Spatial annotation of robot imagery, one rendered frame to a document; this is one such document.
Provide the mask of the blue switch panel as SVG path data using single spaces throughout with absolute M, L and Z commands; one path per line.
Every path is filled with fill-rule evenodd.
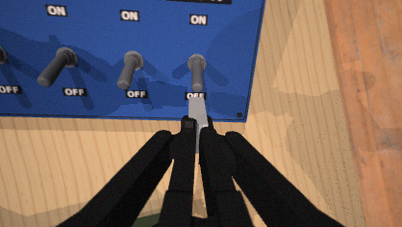
M 0 116 L 246 122 L 265 1 L 0 0 Z

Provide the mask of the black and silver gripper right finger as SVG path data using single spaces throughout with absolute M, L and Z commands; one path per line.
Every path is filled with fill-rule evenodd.
M 204 97 L 196 101 L 207 216 L 217 215 L 219 227 L 254 227 L 233 178 L 266 227 L 345 227 L 319 210 L 240 133 L 218 134 Z

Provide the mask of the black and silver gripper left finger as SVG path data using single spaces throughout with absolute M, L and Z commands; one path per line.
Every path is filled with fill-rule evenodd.
M 178 134 L 155 133 L 81 211 L 56 227 L 132 227 L 172 160 L 157 227 L 190 227 L 197 138 L 197 101 L 190 97 Z

